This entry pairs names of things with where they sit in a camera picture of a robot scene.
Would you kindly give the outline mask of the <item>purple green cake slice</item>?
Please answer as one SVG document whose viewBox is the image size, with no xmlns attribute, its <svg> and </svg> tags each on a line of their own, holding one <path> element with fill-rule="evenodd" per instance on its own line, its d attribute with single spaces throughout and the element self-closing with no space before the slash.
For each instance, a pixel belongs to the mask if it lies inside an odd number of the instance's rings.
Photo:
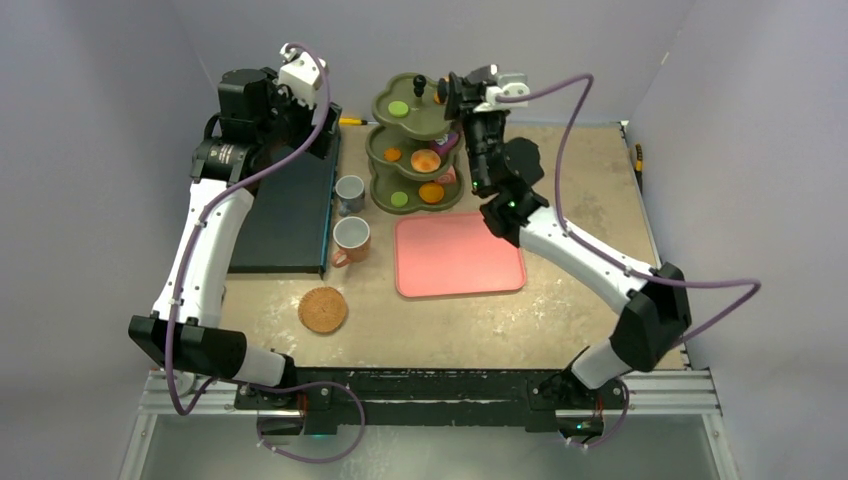
<svg viewBox="0 0 848 480">
<path fill-rule="evenodd" d="M 459 139 L 460 135 L 457 132 L 450 131 L 439 138 L 431 140 L 428 148 L 436 152 L 440 157 L 444 157 L 456 147 Z"/>
</svg>

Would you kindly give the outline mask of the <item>pink strawberry roll cake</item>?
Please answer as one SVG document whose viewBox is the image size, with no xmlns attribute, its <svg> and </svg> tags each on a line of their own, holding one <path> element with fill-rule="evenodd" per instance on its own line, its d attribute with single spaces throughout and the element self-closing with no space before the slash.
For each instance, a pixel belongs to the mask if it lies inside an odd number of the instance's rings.
<svg viewBox="0 0 848 480">
<path fill-rule="evenodd" d="M 435 182 L 440 185 L 451 185 L 457 182 L 456 170 L 450 166 L 445 172 L 435 179 Z"/>
</svg>

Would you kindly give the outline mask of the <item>round bread bun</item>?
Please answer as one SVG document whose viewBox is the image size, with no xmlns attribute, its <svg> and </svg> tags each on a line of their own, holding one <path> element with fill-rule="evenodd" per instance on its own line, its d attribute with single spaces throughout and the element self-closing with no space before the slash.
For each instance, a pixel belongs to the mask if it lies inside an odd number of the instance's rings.
<svg viewBox="0 0 848 480">
<path fill-rule="evenodd" d="M 442 159 L 432 149 L 419 149 L 411 154 L 410 165 L 415 172 L 432 173 L 441 167 Z"/>
</svg>

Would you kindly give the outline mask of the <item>green three-tier stand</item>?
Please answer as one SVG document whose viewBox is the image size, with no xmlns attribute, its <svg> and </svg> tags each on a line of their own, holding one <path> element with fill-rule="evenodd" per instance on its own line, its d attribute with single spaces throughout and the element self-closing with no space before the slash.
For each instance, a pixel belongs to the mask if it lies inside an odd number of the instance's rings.
<svg viewBox="0 0 848 480">
<path fill-rule="evenodd" d="M 383 211 L 393 215 L 418 212 L 439 212 L 454 207 L 463 196 L 463 178 L 458 170 L 462 134 L 458 128 L 444 119 L 444 105 L 434 102 L 437 82 L 419 73 L 401 73 L 392 77 L 372 102 L 372 114 L 377 126 L 368 134 L 365 152 L 371 174 L 370 194 L 373 202 Z M 410 113 L 405 118 L 393 118 L 387 105 L 394 100 L 406 102 Z M 432 173 L 415 172 L 410 165 L 410 156 L 419 149 L 429 149 L 431 140 L 455 131 L 460 139 L 450 153 L 441 157 L 441 167 Z M 383 152 L 390 147 L 403 151 L 403 158 L 396 163 L 383 159 Z M 425 204 L 418 195 L 419 187 L 435 179 L 453 166 L 457 182 L 442 185 L 445 198 L 436 205 Z M 408 204 L 403 208 L 390 205 L 390 195 L 395 191 L 406 192 Z"/>
</svg>

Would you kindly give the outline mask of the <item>orange egg tart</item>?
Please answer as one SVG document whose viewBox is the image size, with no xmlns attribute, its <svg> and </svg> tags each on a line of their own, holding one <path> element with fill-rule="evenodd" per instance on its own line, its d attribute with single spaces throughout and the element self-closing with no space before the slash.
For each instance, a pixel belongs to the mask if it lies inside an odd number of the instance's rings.
<svg viewBox="0 0 848 480">
<path fill-rule="evenodd" d="M 436 205 L 445 198 L 446 191 L 441 184 L 428 182 L 419 187 L 418 195 L 425 204 Z"/>
</svg>

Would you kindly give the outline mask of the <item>grey mug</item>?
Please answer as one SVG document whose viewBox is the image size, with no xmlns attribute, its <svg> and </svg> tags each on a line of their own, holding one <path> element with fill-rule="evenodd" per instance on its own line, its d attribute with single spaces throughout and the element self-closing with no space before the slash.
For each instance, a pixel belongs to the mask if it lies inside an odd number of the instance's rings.
<svg viewBox="0 0 848 480">
<path fill-rule="evenodd" d="M 356 175 L 345 175 L 334 187 L 339 201 L 338 214 L 342 217 L 360 213 L 365 205 L 365 182 Z"/>
</svg>

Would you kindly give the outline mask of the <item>green macaron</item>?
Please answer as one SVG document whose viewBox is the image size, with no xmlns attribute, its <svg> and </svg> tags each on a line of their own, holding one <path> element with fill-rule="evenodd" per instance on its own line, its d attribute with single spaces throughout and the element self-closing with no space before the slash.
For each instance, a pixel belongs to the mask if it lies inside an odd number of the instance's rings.
<svg viewBox="0 0 848 480">
<path fill-rule="evenodd" d="M 405 118 L 410 113 L 410 107 L 404 101 L 394 100 L 388 103 L 387 111 L 393 118 Z"/>
<path fill-rule="evenodd" d="M 394 208 L 403 208 L 409 202 L 409 196 L 406 192 L 395 191 L 390 195 L 390 205 Z"/>
</svg>

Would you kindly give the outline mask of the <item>pink mug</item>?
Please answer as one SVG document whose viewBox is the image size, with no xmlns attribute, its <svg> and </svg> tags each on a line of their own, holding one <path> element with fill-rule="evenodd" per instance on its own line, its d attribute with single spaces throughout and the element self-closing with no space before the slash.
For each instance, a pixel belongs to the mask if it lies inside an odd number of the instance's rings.
<svg viewBox="0 0 848 480">
<path fill-rule="evenodd" d="M 340 219 L 333 228 L 332 237 L 338 247 L 331 259 L 334 268 L 362 262 L 370 253 L 371 229 L 368 222 L 361 217 L 348 216 Z"/>
</svg>

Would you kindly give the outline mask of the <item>pink serving tray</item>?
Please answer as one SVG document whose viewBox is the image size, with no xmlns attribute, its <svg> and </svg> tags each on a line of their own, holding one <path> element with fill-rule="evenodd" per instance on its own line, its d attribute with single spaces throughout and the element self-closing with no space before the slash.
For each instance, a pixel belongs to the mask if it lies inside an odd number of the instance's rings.
<svg viewBox="0 0 848 480">
<path fill-rule="evenodd" d="M 407 298 L 517 291 L 521 251 L 490 233 L 479 213 L 412 215 L 394 227 L 395 286 Z"/>
</svg>

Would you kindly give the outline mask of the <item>woven rattan coaster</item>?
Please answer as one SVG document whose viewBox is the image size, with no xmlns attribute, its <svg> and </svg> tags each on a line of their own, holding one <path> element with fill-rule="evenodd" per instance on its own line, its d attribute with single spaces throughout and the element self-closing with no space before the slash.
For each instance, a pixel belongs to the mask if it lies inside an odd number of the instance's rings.
<svg viewBox="0 0 848 480">
<path fill-rule="evenodd" d="M 298 305 L 302 325 L 317 334 L 332 334 L 346 320 L 349 308 L 344 296 L 335 288 L 324 286 L 309 290 Z"/>
</svg>

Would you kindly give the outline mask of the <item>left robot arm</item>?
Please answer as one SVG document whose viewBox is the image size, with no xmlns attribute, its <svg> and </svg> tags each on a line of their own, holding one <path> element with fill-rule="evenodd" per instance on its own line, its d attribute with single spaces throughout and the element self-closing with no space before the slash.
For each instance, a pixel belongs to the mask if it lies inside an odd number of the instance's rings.
<svg viewBox="0 0 848 480">
<path fill-rule="evenodd" d="M 336 108 L 326 103 L 315 111 L 326 77 L 318 67 L 223 75 L 219 110 L 192 155 L 190 204 L 171 271 L 150 313 L 133 316 L 128 328 L 134 343 L 165 370 L 259 384 L 260 397 L 275 409 L 297 399 L 293 360 L 220 328 L 226 276 L 259 180 L 283 165 L 273 153 L 292 145 L 285 159 L 294 160 L 331 132 L 326 120 Z"/>
</svg>

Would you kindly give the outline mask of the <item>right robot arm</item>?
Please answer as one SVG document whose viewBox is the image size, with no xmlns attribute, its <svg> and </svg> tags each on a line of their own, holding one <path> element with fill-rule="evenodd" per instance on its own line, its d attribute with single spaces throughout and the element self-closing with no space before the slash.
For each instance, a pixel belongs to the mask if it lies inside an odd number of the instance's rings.
<svg viewBox="0 0 848 480">
<path fill-rule="evenodd" d="M 691 325 L 682 271 L 637 261 L 568 222 L 557 204 L 533 186 L 544 175 L 538 147 L 504 138 L 510 111 L 534 95 L 521 73 L 496 65 L 438 81 L 437 102 L 466 140 L 471 191 L 489 231 L 534 253 L 579 280 L 618 321 L 609 338 L 580 354 L 543 388 L 560 385 L 564 399 L 584 407 L 607 382 L 632 371 L 650 372 Z"/>
</svg>

